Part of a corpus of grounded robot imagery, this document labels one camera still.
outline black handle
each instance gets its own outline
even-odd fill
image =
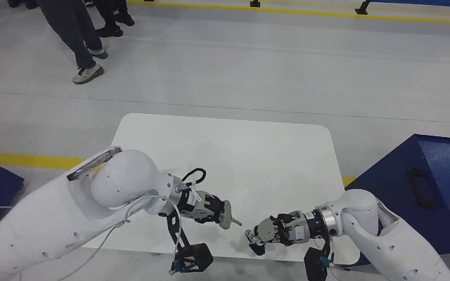
[[[424,209],[436,209],[436,202],[422,197],[418,184],[416,183],[416,178],[423,177],[423,171],[419,169],[412,169],[406,172],[406,176],[408,177],[409,185],[413,190],[417,204]]]

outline sneaker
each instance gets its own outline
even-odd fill
[[[78,70],[79,70],[78,74],[72,78],[72,81],[75,84],[85,84],[87,82],[94,80],[95,78],[99,77],[105,72],[103,67],[98,65],[98,63],[96,63],[93,67],[79,68]]]
[[[39,7],[39,5],[37,4],[36,0],[28,0],[25,2],[25,7],[27,7],[28,10],[32,10]]]
[[[20,0],[8,0],[8,5],[9,5],[11,8],[19,7],[19,5],[20,5]]]
[[[124,32],[120,29],[120,27],[109,27],[105,25],[104,28],[100,28],[99,30],[96,30],[97,35],[101,38],[108,38],[108,37],[121,37]]]
[[[116,22],[124,23],[128,26],[134,25],[134,20],[131,18],[131,16],[128,13],[114,14],[114,20]]]
[[[104,60],[108,57],[108,53],[106,53],[105,50],[103,49],[96,51],[88,48],[87,50],[91,53],[93,57],[100,58],[101,60]]]

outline black pants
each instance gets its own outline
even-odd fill
[[[105,25],[118,28],[119,26],[116,25],[114,20],[110,1],[111,0],[93,0],[93,3],[97,7],[101,17],[105,20]],[[119,8],[119,13],[123,13],[124,15],[128,13],[127,0],[115,0],[115,2]]]
[[[37,0],[37,3],[51,28],[75,53],[78,67],[89,68],[93,60],[87,48],[98,51],[103,46],[82,0]]]

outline blue panel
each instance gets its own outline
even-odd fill
[[[447,209],[450,209],[450,140],[418,136],[418,143],[436,180],[439,193]]]
[[[446,1],[446,0],[371,0],[371,2],[450,6],[450,1]]]
[[[10,206],[22,186],[23,178],[0,167],[0,206]],[[7,211],[0,209],[0,218]]]
[[[450,138],[413,135],[347,186],[355,188],[372,192],[439,254],[450,254],[442,235],[450,233],[450,223],[442,223],[450,221]],[[366,264],[363,256],[357,263]]]

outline gray pants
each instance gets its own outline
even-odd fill
[[[103,46],[82,0],[37,0],[37,3],[51,28],[75,53],[78,67],[91,67],[94,61],[87,48],[98,51]]]

